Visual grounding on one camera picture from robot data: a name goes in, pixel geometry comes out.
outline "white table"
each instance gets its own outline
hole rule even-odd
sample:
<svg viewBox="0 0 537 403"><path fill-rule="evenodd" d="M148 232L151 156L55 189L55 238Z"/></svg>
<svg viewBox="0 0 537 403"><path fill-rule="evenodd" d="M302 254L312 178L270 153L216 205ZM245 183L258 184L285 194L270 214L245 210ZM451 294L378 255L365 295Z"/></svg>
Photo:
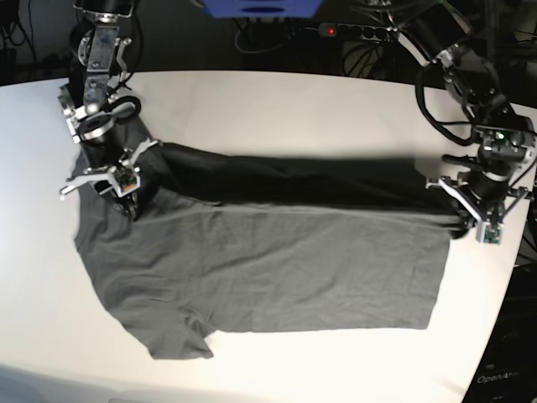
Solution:
<svg viewBox="0 0 537 403"><path fill-rule="evenodd" d="M0 363L9 367L0 367L0 385L8 376L58 402L462 400L503 300L526 201L508 217L500 247L476 243L474 233L451 243L426 331L216 332L213 359L155 361L101 307L74 248L78 196L58 197L77 154L55 99L62 83L0 88ZM316 157L467 152L421 117L411 86L219 71L137 74L132 84L155 137L199 149ZM462 118L443 91L428 91L428 103L439 120ZM537 122L537 111L516 110ZM521 185L531 186L532 177Z"/></svg>

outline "t-shirt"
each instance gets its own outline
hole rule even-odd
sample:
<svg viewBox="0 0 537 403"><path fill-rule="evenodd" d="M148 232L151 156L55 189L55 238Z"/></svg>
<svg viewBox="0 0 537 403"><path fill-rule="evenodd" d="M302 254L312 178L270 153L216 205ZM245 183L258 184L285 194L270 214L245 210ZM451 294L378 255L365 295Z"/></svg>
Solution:
<svg viewBox="0 0 537 403"><path fill-rule="evenodd" d="M409 161L178 144L140 161L139 218L82 187L76 246L103 306L154 358L210 358L215 330L428 326L461 218Z"/></svg>

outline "power strip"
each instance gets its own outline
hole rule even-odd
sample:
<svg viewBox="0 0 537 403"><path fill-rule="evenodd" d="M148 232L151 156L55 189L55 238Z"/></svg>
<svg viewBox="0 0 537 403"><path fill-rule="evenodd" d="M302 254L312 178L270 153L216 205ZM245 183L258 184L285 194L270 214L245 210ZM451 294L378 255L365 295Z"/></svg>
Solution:
<svg viewBox="0 0 537 403"><path fill-rule="evenodd" d="M342 40L391 41L389 32L383 27L355 24L319 24L319 35Z"/></svg>

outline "blue object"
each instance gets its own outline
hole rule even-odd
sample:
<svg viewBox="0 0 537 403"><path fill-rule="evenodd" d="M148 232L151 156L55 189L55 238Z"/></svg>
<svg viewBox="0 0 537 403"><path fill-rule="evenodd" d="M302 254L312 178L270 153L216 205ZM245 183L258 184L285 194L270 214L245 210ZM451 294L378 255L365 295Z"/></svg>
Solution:
<svg viewBox="0 0 537 403"><path fill-rule="evenodd" d="M204 0L218 18L311 18L322 0Z"/></svg>

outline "black cable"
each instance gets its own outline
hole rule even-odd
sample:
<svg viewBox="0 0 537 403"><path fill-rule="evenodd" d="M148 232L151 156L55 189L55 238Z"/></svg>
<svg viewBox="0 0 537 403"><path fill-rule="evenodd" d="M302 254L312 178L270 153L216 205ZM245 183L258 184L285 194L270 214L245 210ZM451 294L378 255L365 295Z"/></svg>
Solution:
<svg viewBox="0 0 537 403"><path fill-rule="evenodd" d="M532 248L532 249L534 250L534 252L537 253L537 247L535 247L535 245L533 245L533 244L531 243L531 241L528 239L528 237L526 237L525 235L522 235L522 239L528 244L528 246L529 246L530 248Z"/></svg>
<svg viewBox="0 0 537 403"><path fill-rule="evenodd" d="M12 28L11 28L11 32L9 32L9 30L7 30L5 27L2 27L2 32L3 32L3 37L12 45L12 46L15 46L15 47L18 47L18 46L22 46L24 44L24 37L23 39L20 41L20 43L15 43L15 41L13 40L13 34L15 32L15 28L17 27L17 24L13 24Z"/></svg>
<svg viewBox="0 0 537 403"><path fill-rule="evenodd" d="M356 74L356 77L363 78L363 74L365 73L365 69L368 67L368 63L371 60L371 56L373 56L373 53L375 52L376 48L368 50L368 57L362 64L362 68L358 71L358 74Z"/></svg>
<svg viewBox="0 0 537 403"><path fill-rule="evenodd" d="M343 58L341 60L341 72L345 77L349 77L347 70L345 69L345 64L347 63L347 59L353 54L358 52L361 49L368 48L372 46L372 44L359 44L357 46L352 47L349 49L346 54L343 55Z"/></svg>
<svg viewBox="0 0 537 403"><path fill-rule="evenodd" d="M235 48L239 52L245 55L262 55L264 53L272 52L273 50L281 49L287 44L289 44L290 41L294 38L294 36L291 34L288 38L284 39L282 42L275 44L273 46L270 46L269 48L265 48L265 49L260 49L260 50L243 49L238 42L239 36L242 36L249 44L252 44L252 41L250 40L250 38L244 33L244 30L247 28L247 26L248 26L247 24L244 24L242 27L239 28L239 30L237 31L237 34L235 35Z"/></svg>
<svg viewBox="0 0 537 403"><path fill-rule="evenodd" d="M519 183L527 174L531 171L531 169L537 164L537 158L534 159L534 162L531 163L531 165L511 184L509 185L509 188L513 188L516 186L517 183Z"/></svg>
<svg viewBox="0 0 537 403"><path fill-rule="evenodd" d="M244 39L248 40L248 37L244 34L244 32L242 31L243 30L243 27L241 26L241 24L237 21L236 18L232 18L233 22L235 23L235 25L237 26L237 29L239 31L241 31L241 34L242 36L244 37Z"/></svg>
<svg viewBox="0 0 537 403"><path fill-rule="evenodd" d="M526 221L526 228L529 230L529 233L531 233L531 238L533 240L537 239L537 220L535 218L534 214L535 205L534 202L530 204L528 209L528 219Z"/></svg>
<svg viewBox="0 0 537 403"><path fill-rule="evenodd" d="M26 33L26 29L24 29L23 25L20 23L20 20L18 20L16 22L16 24L17 24L18 28L21 30L21 32L23 33L24 42L26 42L28 44L28 47L30 48L30 52L32 53L32 60L33 60L34 64L37 64L37 56L35 55L35 48L32 45L32 43L30 42L28 34Z"/></svg>
<svg viewBox="0 0 537 403"><path fill-rule="evenodd" d="M438 122L438 123L441 124L442 126L466 126L468 124L472 124L471 122L467 122L465 120L461 120L461 121L456 120L455 122Z"/></svg>
<svg viewBox="0 0 537 403"><path fill-rule="evenodd" d="M376 21L377 23L380 23L380 24L384 25L384 21L380 17L377 17L376 15L371 14L367 10L364 10L364 9L361 9L361 8L359 8L357 6L354 6L354 7L351 7L351 11L354 11L356 13L360 13L362 15L365 15L366 17L369 17L373 21Z"/></svg>
<svg viewBox="0 0 537 403"><path fill-rule="evenodd" d="M524 260L528 260L531 263L536 263L537 264L537 259L532 259L529 256L526 256L525 254L521 254L521 253L519 253L518 256L520 258L524 259Z"/></svg>
<svg viewBox="0 0 537 403"><path fill-rule="evenodd" d="M356 5L353 7L356 10L363 10L363 11L374 11L376 13L386 13L390 11L403 11L407 8L417 7L421 6L425 3L433 3L431 0L414 0L413 2L408 1L403 4L390 4L385 6L369 6L367 4L361 3L358 0L356 1Z"/></svg>
<svg viewBox="0 0 537 403"><path fill-rule="evenodd" d="M30 24L30 38L32 40L32 46L35 49L35 42L34 42L34 23L32 21L32 0L28 0L28 21Z"/></svg>
<svg viewBox="0 0 537 403"><path fill-rule="evenodd" d="M140 112L142 111L142 103L140 102L138 98L130 96L130 95L121 97L114 103L111 103L110 105L105 107L104 110L106 112L111 113L114 109L126 103L131 104L133 106L133 110L127 116L124 116L122 118L116 118L117 124L126 124L126 123L131 122L133 119L137 118Z"/></svg>
<svg viewBox="0 0 537 403"><path fill-rule="evenodd" d="M354 63L354 65L351 67L351 69L349 70L348 72L348 75L347 77L350 77L352 72L354 71L354 69L356 69L360 63L362 62L362 60L364 60L364 58L368 57L369 56L369 59L371 59L371 54L374 52L374 48L371 48L369 50L366 50L365 52L363 52L360 57L358 57L358 60L356 61L356 63Z"/></svg>
<svg viewBox="0 0 537 403"><path fill-rule="evenodd" d="M367 78L370 78L370 79L375 78L377 73L382 72L387 67L386 62L389 60L389 55L388 55L388 51L386 50L386 48L387 46L385 44L381 44L380 49L382 49L383 51L381 55L378 53L379 48L377 48L376 51L377 51L378 58L373 63L373 66L371 67L371 69L369 69Z"/></svg>
<svg viewBox="0 0 537 403"><path fill-rule="evenodd" d="M537 38L537 33L533 33L533 32L528 32L528 31L519 31L517 29L511 29L511 31L513 32L517 32L519 34L526 34L526 35L529 35L529 36L533 36L534 38Z"/></svg>
<svg viewBox="0 0 537 403"><path fill-rule="evenodd" d="M517 269L517 270L522 270L522 269L534 270L535 269L535 264L534 263L521 264L519 266L515 266L515 269Z"/></svg>
<svg viewBox="0 0 537 403"><path fill-rule="evenodd" d="M458 144L462 147L467 147L468 145L472 145L475 143L475 140L477 138L477 133L474 131L471 131L470 137L467 139L461 139L460 137L453 134L450 130L444 127L444 125L437 121L427 110L427 106L425 105L425 87L423 83L423 78L425 75L425 72L428 70L430 65L423 67L418 72L418 76L416 77L416 84L415 84L415 95L416 95L416 101L418 102L418 107L420 108L421 113L427 119L427 121L436 129L438 130L446 139L452 141L455 144Z"/></svg>

